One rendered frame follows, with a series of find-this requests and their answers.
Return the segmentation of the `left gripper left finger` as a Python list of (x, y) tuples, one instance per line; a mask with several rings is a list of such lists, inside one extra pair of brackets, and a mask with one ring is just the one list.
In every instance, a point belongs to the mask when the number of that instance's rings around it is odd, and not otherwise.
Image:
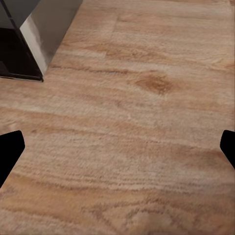
[(25, 149), (20, 130), (0, 136), (0, 188)]

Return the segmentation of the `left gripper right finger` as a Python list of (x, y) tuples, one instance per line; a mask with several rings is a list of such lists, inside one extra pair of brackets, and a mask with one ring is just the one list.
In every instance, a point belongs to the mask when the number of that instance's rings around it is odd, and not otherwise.
[(229, 130), (223, 132), (220, 148), (235, 168), (235, 132)]

